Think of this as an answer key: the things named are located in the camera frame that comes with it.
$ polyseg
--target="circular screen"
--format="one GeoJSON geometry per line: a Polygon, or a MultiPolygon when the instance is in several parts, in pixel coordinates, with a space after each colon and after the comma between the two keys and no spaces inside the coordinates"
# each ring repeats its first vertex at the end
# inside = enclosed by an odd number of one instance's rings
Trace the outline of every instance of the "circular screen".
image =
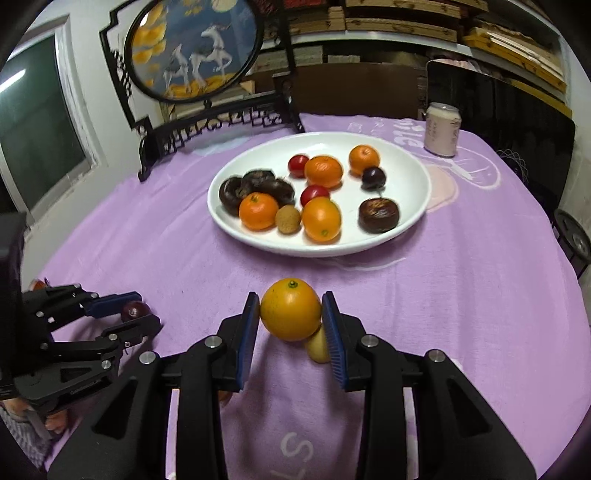
{"type": "Polygon", "coordinates": [[[238,81],[261,43],[261,22],[249,0],[157,0],[134,21],[125,64],[146,95],[190,103],[238,81]]]}

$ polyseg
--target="white plate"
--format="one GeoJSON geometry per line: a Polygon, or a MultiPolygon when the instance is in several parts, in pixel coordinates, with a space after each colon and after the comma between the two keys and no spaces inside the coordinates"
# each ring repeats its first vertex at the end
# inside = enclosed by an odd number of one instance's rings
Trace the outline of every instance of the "white plate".
{"type": "Polygon", "coordinates": [[[313,132],[279,138],[258,145],[238,155],[224,166],[212,181],[207,193],[207,207],[215,222],[232,237],[260,248],[292,257],[336,257],[361,252],[400,235],[413,226],[425,212],[431,198],[431,180],[427,169],[413,155],[380,138],[346,132],[313,132]],[[358,209],[364,200],[377,197],[376,193],[361,189],[361,181],[349,175],[349,152],[365,144],[374,147],[381,158],[380,167],[386,172],[383,196],[394,200],[400,207],[400,222],[386,233],[366,233],[358,225],[358,209]],[[285,177],[295,189],[296,207],[301,210],[300,195],[306,188],[305,179],[289,176],[287,163],[298,153],[331,155],[337,158],[343,170],[343,185],[331,192],[330,198],[339,206],[343,218],[338,241],[328,245],[315,244],[303,229],[295,235],[283,235],[274,228],[265,232],[252,232],[231,216],[219,200],[219,188],[231,175],[243,176],[254,169],[272,170],[277,177],[285,177]]]}

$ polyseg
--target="purple tablecloth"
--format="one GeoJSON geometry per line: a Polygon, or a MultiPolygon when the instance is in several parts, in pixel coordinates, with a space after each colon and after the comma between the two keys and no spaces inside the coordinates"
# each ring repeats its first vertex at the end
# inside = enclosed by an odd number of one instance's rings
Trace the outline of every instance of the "purple tablecloth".
{"type": "MultiPolygon", "coordinates": [[[[334,291],[341,311],[399,350],[446,351],[544,473],[589,408],[591,342],[575,274],[540,206],[470,133],[461,132],[458,156],[443,161],[422,149],[421,122],[303,119],[307,131],[361,132],[417,154],[433,178],[428,213],[403,236],[347,257],[294,259],[242,245],[213,223],[206,194],[235,155],[292,134],[252,130],[218,148],[225,151],[178,153],[145,184],[123,182],[40,275],[101,295],[139,291],[164,322],[154,341],[162,356],[216,332],[249,290],[262,295],[280,278],[303,278],[319,294],[334,291]]],[[[89,339],[103,325],[78,323],[56,339],[89,339]]],[[[362,406],[361,394],[338,389],[329,365],[261,325],[246,389],[222,409],[230,478],[354,478],[362,406]]],[[[408,435],[413,478],[412,415],[408,435]]]]}

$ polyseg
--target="dark fruit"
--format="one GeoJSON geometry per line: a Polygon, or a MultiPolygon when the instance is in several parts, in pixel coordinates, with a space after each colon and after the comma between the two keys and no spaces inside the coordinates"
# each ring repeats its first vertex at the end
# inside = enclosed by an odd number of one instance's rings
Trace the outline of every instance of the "dark fruit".
{"type": "Polygon", "coordinates": [[[361,175],[361,188],[364,190],[379,190],[386,185],[386,174],[379,167],[368,167],[361,175]]]}
{"type": "Polygon", "coordinates": [[[252,186],[245,183],[242,177],[229,177],[220,186],[220,202],[230,215],[238,216],[240,203],[249,193],[252,193],[252,186]]]}
{"type": "Polygon", "coordinates": [[[272,180],[275,174],[271,170],[251,170],[242,177],[242,186],[252,185],[252,192],[258,192],[258,187],[266,180],[272,180]]]}
{"type": "Polygon", "coordinates": [[[287,163],[287,168],[293,177],[298,179],[304,178],[304,167],[310,158],[307,155],[299,154],[294,155],[290,158],[289,162],[287,163]]]}
{"type": "Polygon", "coordinates": [[[283,179],[265,180],[256,188],[256,191],[271,195],[277,201],[280,208],[284,205],[293,204],[294,196],[296,195],[291,184],[283,179]]]}
{"type": "Polygon", "coordinates": [[[306,203],[316,197],[330,198],[330,192],[327,188],[321,185],[310,185],[309,187],[306,187],[300,196],[300,203],[302,207],[305,207],[306,203]]]}
{"type": "Polygon", "coordinates": [[[369,199],[359,205],[359,225],[369,233],[384,233],[400,221],[398,205],[390,199],[369,199]]]}
{"type": "Polygon", "coordinates": [[[124,305],[123,310],[121,310],[121,320],[123,322],[128,322],[140,317],[145,317],[150,313],[152,313],[152,310],[150,310],[150,307],[148,307],[147,304],[143,301],[133,300],[124,305]]]}

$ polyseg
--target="beverage can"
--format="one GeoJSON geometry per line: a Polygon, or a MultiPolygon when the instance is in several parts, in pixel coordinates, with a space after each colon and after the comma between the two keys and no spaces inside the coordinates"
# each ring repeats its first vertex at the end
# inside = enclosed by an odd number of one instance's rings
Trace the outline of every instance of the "beverage can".
{"type": "Polygon", "coordinates": [[[427,109],[425,150],[440,157],[455,157],[461,124],[462,116],[456,107],[431,103],[427,109]]]}

